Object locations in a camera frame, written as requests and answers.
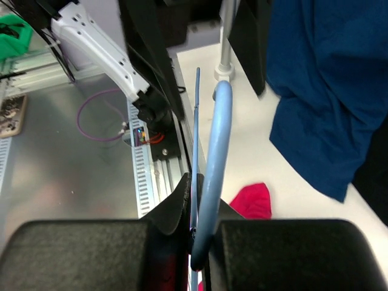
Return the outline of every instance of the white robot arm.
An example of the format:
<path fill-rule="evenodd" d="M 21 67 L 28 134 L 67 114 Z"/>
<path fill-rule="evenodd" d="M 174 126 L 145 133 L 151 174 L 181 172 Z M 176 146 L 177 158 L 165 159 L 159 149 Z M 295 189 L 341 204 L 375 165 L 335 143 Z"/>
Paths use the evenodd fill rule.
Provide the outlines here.
<path fill-rule="evenodd" d="M 92 62 L 99 65 L 124 92 L 130 102 L 135 102 L 138 92 L 145 93 L 149 83 L 133 69 L 129 58 L 93 19 L 82 4 L 73 2 L 59 11 L 61 17 L 52 19 L 52 32 L 60 39 L 77 46 Z"/>

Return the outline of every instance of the perforated metal strip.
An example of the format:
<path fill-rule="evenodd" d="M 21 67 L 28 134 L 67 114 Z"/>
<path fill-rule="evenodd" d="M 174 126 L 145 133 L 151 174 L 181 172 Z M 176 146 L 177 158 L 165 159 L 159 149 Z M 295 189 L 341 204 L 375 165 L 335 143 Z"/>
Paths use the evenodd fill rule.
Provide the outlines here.
<path fill-rule="evenodd" d="M 152 187 L 151 163 L 149 157 L 148 145 L 135 147 L 134 129 L 146 127 L 146 125 L 138 119 L 138 109 L 130 102 L 128 104 L 129 128 L 131 131 L 132 159 L 133 172 L 135 174 L 136 187 L 136 202 L 138 205 L 139 218 L 143 217 L 151 211 L 158 201 L 154 199 L 154 191 Z"/>
<path fill-rule="evenodd" d="M 9 70 L 4 68 L 3 73 L 8 73 Z M 8 80 L 3 79 L 0 81 L 0 106 L 2 100 L 6 97 L 8 87 Z M 1 138 L 0 139 L 0 195 L 1 189 L 4 182 L 5 170 L 7 167 L 8 154 L 11 148 L 12 138 Z"/>

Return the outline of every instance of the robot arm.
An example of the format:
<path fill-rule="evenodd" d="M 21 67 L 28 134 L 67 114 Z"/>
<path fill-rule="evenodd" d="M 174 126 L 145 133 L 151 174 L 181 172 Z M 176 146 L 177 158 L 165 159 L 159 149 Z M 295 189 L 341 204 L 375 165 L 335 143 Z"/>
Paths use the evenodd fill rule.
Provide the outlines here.
<path fill-rule="evenodd" d="M 138 118 L 149 130 L 165 133 L 173 128 L 171 100 L 157 88 L 159 80 L 149 81 L 136 71 L 128 54 L 103 32 L 78 0 L 12 0 L 12 4 L 34 29 L 50 29 L 100 66 L 139 110 Z M 171 98 L 181 102 L 176 100 L 178 94 Z"/>
<path fill-rule="evenodd" d="M 146 93 L 149 83 L 137 74 L 129 58 L 98 24 L 91 19 L 82 4 L 70 2 L 52 18 L 51 30 L 59 38 L 73 44 L 99 65 L 133 103 L 138 92 Z"/>

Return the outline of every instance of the blue rod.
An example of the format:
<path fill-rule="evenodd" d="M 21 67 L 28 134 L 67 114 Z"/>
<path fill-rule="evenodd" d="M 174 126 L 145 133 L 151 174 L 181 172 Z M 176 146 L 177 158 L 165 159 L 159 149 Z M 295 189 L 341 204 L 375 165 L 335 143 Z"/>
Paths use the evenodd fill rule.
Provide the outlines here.
<path fill-rule="evenodd" d="M 202 269 L 215 231 L 232 128 L 232 97 L 232 87 L 229 82 L 220 81 L 215 89 L 215 108 L 206 174 L 192 250 L 191 267 L 193 270 Z"/>
<path fill-rule="evenodd" d="M 197 176 L 198 176 L 198 147 L 199 147 L 199 80 L 201 69 L 196 68 L 195 80 L 195 105 L 194 105 L 194 142 L 193 142 L 193 167 L 192 167 L 192 206 L 191 206 L 191 227 L 196 227 L 198 217 L 197 207 Z M 192 270 L 191 290 L 198 291 L 198 272 Z"/>

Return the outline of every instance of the green object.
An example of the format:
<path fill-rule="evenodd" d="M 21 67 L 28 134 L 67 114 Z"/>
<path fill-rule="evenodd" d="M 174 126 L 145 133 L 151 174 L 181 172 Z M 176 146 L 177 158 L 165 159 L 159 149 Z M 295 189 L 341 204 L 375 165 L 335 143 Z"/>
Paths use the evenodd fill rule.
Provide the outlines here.
<path fill-rule="evenodd" d="M 0 60 L 11 56 L 20 56 L 28 51 L 32 37 L 32 28 L 19 16 L 14 14 L 0 17 L 0 25 L 9 25 L 12 30 L 19 34 L 19 38 L 0 33 Z M 12 26 L 23 24 L 23 27 Z"/>

